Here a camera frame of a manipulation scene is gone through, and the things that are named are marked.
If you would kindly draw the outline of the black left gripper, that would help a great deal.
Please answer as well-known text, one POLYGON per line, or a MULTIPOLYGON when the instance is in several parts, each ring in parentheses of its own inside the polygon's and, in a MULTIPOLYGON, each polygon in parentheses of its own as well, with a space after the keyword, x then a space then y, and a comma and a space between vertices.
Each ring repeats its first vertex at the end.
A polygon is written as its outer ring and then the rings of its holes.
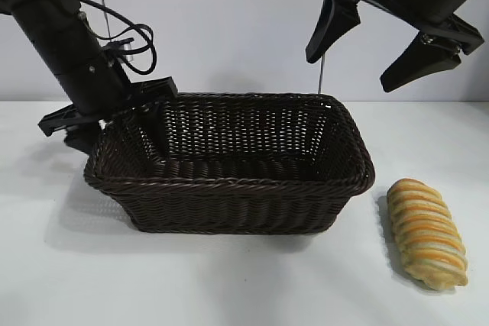
POLYGON ((102 132, 101 120, 150 105, 144 113, 146 132, 160 156, 168 156, 161 106, 155 102, 177 97, 172 78, 131 82, 112 53, 104 51, 73 72, 61 75, 60 84, 71 104, 40 120, 38 127, 46 136, 64 130, 68 147, 90 155, 102 132))

